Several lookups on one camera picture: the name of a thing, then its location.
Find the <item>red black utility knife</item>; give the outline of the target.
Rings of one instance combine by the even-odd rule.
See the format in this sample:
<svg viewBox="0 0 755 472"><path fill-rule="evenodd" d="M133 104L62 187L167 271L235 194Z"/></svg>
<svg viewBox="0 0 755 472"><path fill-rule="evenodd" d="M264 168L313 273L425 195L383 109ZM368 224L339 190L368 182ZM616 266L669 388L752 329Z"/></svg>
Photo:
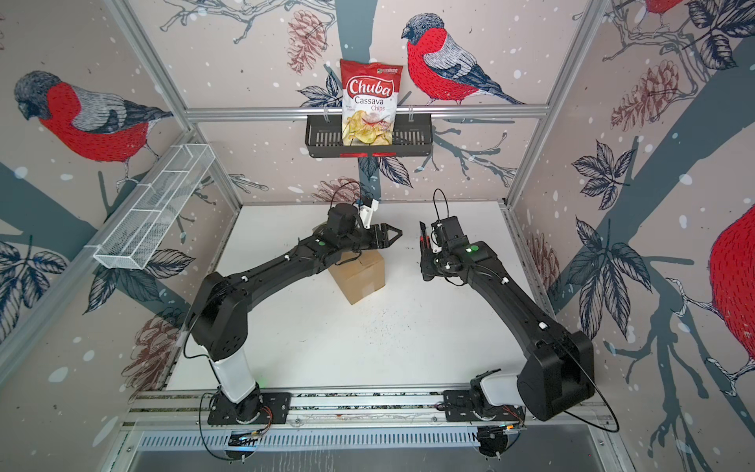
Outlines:
<svg viewBox="0 0 755 472"><path fill-rule="evenodd" d="M420 251L422 255L426 254L426 251L428 251L428 233L427 233L427 226L425 222L420 222Z"/></svg>

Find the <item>brown cardboard express box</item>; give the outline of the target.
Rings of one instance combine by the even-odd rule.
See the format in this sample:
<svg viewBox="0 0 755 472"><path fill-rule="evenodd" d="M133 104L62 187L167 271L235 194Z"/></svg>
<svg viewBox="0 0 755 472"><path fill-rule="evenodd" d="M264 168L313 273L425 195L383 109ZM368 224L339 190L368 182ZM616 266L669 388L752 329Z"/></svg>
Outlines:
<svg viewBox="0 0 755 472"><path fill-rule="evenodd" d="M385 260L377 250L345 253L328 272L351 305L385 287Z"/></svg>

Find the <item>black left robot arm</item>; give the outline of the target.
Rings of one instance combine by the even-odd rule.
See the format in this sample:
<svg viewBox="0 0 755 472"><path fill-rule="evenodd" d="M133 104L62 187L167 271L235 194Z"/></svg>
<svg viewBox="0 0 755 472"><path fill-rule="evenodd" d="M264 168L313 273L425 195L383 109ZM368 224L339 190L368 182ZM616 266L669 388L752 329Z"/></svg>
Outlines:
<svg viewBox="0 0 755 472"><path fill-rule="evenodd" d="M234 275L217 271L204 278L192 304L189 336L204 350L218 382L210 398L208 424L251 425L286 421L289 398L281 407L266 398L252 374L243 347L249 337L249 312L287 286L322 273L352 253L390 247L403 232L387 223L367 223L361 208L337 204L326 222L297 241L288 252Z"/></svg>

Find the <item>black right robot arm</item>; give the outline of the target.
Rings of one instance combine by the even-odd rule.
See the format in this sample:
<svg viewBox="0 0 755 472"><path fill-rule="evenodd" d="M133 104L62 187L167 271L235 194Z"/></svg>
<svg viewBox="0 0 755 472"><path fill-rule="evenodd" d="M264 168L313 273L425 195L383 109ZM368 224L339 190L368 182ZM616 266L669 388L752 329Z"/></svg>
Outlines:
<svg viewBox="0 0 755 472"><path fill-rule="evenodd" d="M420 224L420 268L424 281L457 277L492 307L514 336L526 359L516 376L521 404L548 421L598 395L595 356L584 332L569 332L553 320L513 280L484 241L471 243L449 216Z"/></svg>

